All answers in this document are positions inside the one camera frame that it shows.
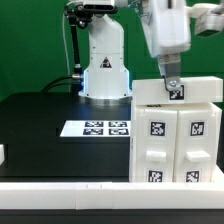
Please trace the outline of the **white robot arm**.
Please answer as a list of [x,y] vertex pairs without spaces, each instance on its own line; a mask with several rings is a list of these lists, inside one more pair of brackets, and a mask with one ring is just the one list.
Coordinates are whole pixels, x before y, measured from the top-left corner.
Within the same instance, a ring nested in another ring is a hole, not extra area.
[[135,3],[150,56],[158,60],[165,89],[181,88],[180,54],[190,48],[186,0],[83,0],[79,6],[92,16],[88,28],[90,62],[84,70],[80,96],[99,104],[117,104],[132,96],[124,66],[124,30],[109,15]]

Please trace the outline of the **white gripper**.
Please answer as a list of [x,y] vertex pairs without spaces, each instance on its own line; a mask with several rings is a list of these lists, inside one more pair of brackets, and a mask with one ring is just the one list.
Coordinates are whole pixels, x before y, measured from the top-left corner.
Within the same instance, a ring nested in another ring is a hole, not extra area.
[[179,90],[179,53],[189,50],[191,43],[186,0],[146,0],[141,22],[150,55],[160,56],[158,67],[166,90]]

